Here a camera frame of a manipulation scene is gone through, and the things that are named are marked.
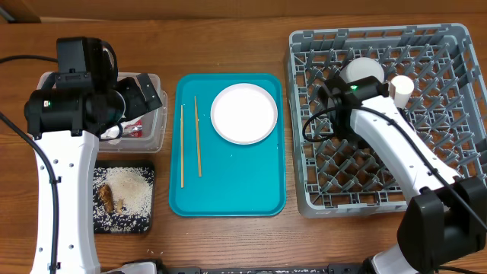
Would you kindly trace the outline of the white cup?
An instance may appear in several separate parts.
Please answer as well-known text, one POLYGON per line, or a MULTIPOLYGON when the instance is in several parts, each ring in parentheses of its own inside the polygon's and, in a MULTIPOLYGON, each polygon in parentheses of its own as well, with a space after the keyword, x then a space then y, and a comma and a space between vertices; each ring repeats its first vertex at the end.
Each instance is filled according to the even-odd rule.
POLYGON ((414 89, 413 80, 405 75, 397 75, 389 82, 389 93, 397 108, 402 109, 407 105, 414 89))

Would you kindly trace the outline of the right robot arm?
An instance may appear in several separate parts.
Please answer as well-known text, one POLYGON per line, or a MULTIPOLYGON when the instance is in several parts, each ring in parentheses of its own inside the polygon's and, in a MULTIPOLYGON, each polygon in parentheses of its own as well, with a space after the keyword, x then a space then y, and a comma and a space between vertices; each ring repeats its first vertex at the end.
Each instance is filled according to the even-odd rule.
POLYGON ((486 246, 486 187, 462 178, 419 138, 398 105, 415 89, 412 79, 381 82, 369 76, 324 84, 333 129, 357 135, 379 156, 407 202, 397 243, 365 260, 371 273, 432 273, 486 246))

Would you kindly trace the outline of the red snack wrapper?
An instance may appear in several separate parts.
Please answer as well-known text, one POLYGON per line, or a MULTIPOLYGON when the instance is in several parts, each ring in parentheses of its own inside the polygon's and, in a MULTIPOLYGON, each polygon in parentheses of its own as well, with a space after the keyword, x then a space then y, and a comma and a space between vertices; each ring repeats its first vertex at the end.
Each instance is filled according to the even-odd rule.
POLYGON ((127 124, 124 126, 123 137, 124 138, 141 138, 143 131, 142 121, 139 119, 136 122, 127 124))

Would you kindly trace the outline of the pale green bowl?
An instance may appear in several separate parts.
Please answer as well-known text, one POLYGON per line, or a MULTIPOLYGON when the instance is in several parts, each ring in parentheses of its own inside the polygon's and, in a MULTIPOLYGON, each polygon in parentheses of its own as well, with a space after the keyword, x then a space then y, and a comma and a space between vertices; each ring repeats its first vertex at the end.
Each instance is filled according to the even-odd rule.
POLYGON ((352 60, 339 73, 339 77, 346 83, 357 81, 369 76, 374 76, 381 83, 383 83, 385 79, 384 70, 381 64, 368 57, 361 57, 352 60))

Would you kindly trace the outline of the white napkin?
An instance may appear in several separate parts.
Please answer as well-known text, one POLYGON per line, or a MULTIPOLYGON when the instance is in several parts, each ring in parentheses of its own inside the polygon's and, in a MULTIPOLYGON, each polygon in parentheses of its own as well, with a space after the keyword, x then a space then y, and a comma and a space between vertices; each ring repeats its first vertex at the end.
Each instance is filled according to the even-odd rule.
POLYGON ((107 129, 105 131, 105 133, 103 133, 100 136, 100 140, 101 141, 110 141, 110 140, 121 138, 123 133, 124 133, 124 129, 128 124, 129 124, 128 122, 123 122, 123 123, 119 123, 116 126, 113 126, 109 129, 107 129))

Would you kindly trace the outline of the large white plate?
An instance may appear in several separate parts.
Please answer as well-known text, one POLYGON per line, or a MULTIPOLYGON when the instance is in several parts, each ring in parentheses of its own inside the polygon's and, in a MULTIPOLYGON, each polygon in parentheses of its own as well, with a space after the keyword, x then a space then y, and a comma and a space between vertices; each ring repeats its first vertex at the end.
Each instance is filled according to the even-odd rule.
POLYGON ((278 122, 278 107, 271 94, 256 84, 233 84, 214 99, 210 118, 226 141, 252 145, 268 137, 278 122))

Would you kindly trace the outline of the brown food scrap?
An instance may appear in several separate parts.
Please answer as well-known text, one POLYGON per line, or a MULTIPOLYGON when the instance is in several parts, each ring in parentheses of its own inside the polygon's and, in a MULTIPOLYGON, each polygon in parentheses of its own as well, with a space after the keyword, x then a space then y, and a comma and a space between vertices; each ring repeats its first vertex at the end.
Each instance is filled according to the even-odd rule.
POLYGON ((98 190, 98 195, 100 197, 100 200, 103 203, 103 206, 105 208, 105 211, 107 213, 111 213, 114 210, 114 204, 113 204, 113 194, 110 189, 110 187, 106 184, 104 184, 99 190, 98 190))

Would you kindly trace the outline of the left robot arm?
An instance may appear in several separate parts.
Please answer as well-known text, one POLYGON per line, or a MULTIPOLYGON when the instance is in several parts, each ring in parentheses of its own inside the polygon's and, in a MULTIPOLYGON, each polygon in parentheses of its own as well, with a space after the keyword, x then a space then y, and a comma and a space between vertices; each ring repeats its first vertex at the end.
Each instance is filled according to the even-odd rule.
POLYGON ((53 195, 48 166, 52 166, 59 197, 59 229, 57 273, 100 273, 94 242, 93 178, 99 139, 85 133, 71 136, 69 131, 48 132, 36 141, 47 157, 39 155, 39 203, 37 218, 37 250, 32 273, 48 273, 51 265, 53 239, 53 195))

